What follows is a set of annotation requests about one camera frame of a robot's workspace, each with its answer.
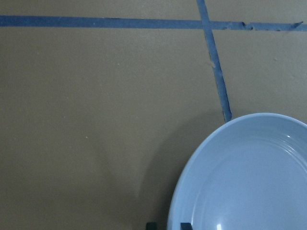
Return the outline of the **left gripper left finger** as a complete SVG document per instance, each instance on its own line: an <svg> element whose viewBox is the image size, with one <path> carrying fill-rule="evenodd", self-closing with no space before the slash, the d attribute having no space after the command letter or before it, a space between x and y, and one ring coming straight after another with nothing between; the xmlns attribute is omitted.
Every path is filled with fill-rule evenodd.
<svg viewBox="0 0 307 230"><path fill-rule="evenodd" d="M147 222L146 223L146 230L157 230L157 223L156 222Z"/></svg>

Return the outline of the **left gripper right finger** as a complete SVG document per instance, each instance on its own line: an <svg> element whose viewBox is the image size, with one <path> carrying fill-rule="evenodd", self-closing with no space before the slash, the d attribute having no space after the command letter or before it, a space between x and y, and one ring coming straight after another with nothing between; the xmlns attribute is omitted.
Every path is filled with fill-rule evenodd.
<svg viewBox="0 0 307 230"><path fill-rule="evenodd" d="M181 230L192 230L192 224L189 222L182 222L180 224L180 229Z"/></svg>

